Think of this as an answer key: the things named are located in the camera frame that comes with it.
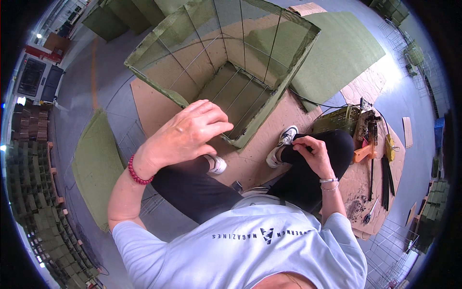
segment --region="shoe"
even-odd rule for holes
[[[282,161],[278,161],[276,158],[276,152],[279,150],[281,146],[288,146],[292,144],[293,138],[298,133],[298,128],[295,125],[291,125],[286,127],[279,136],[279,143],[278,145],[268,154],[266,157],[266,163],[272,169],[279,167],[280,165],[284,164]]]
[[[211,156],[209,154],[206,154],[205,157],[206,159],[211,158],[215,161],[215,166],[213,167],[213,169],[210,169],[208,172],[219,175],[222,172],[224,172],[226,167],[228,166],[226,164],[226,161],[218,156]]]

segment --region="right hand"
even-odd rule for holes
[[[140,178],[149,179],[162,167],[204,154],[216,155],[217,151],[206,142],[232,129],[228,116],[216,104],[207,99],[198,100],[141,145],[133,159],[135,171]]]
[[[334,170],[330,165],[329,155],[327,154],[326,144],[312,136],[299,137],[292,142],[293,149],[298,151],[306,160],[310,168],[321,179],[335,178]]]

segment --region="light blue t-shirt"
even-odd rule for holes
[[[364,288],[366,259],[346,217],[334,213],[321,228],[295,205],[251,199],[170,243],[134,222],[117,224],[113,237],[135,288],[250,289],[280,272],[318,289]]]

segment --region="red beaded bracelet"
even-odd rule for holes
[[[137,182],[138,184],[147,185],[148,183],[152,182],[152,180],[154,179],[154,176],[152,176],[149,180],[140,179],[140,177],[138,177],[135,171],[133,170],[133,157],[134,156],[135,155],[132,155],[132,157],[130,158],[130,161],[128,162],[128,171],[130,172],[130,175],[135,180],[135,182]]]

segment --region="black pants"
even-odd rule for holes
[[[353,139],[342,131],[334,130],[312,137],[326,143],[330,164],[339,179],[353,158]],[[269,190],[268,194],[291,202],[311,212],[321,203],[319,177],[311,170],[299,152],[287,146],[281,160],[292,167]],[[175,208],[199,224],[223,213],[242,196],[234,189],[207,175],[209,162],[204,157],[161,169],[152,185]]]

